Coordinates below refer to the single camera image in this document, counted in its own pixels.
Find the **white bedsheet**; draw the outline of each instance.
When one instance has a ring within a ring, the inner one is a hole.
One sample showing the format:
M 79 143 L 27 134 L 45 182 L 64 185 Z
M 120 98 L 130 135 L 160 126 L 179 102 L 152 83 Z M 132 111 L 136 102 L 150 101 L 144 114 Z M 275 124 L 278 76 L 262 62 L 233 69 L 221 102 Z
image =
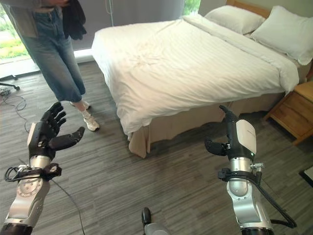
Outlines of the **white bedsheet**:
M 93 56 L 125 134 L 194 107 L 289 92 L 294 63 L 200 15 L 102 29 Z

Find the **sock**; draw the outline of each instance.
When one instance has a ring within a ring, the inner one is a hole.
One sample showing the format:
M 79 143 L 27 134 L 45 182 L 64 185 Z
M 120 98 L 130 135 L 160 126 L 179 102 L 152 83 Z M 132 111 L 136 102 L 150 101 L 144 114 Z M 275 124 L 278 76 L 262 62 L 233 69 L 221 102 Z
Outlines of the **sock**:
M 84 111 L 81 111 L 82 115 L 84 118 L 89 118 L 91 116 L 90 113 L 88 113 L 88 111 L 85 109 Z

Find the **blue jeans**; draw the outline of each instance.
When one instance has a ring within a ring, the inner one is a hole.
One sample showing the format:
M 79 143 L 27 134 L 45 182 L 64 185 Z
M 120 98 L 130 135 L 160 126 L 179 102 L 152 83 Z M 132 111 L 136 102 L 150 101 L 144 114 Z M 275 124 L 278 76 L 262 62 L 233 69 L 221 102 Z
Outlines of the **blue jeans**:
M 59 101 L 79 102 L 86 92 L 70 37 L 63 33 L 62 12 L 33 13 L 38 38 L 22 37 L 49 87 Z

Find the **gray shirt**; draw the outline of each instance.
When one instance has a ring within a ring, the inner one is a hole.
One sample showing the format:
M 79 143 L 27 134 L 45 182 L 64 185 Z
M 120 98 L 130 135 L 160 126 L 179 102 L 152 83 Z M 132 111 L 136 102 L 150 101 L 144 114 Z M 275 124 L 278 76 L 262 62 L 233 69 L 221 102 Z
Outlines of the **gray shirt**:
M 15 29 L 25 37 L 37 37 L 37 29 L 33 17 L 36 8 L 47 7 L 47 0 L 0 0 L 11 19 Z

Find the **white pillow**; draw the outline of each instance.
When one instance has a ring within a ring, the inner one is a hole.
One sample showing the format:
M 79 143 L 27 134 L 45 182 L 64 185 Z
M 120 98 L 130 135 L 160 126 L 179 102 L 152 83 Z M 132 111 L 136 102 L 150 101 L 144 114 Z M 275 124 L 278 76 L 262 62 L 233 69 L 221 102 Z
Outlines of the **white pillow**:
M 301 17 L 281 6 L 274 6 L 269 17 L 251 37 L 287 54 L 301 65 L 313 58 L 313 17 Z
M 230 5 L 210 11 L 205 15 L 205 18 L 240 34 L 254 31 L 265 20 L 253 12 Z

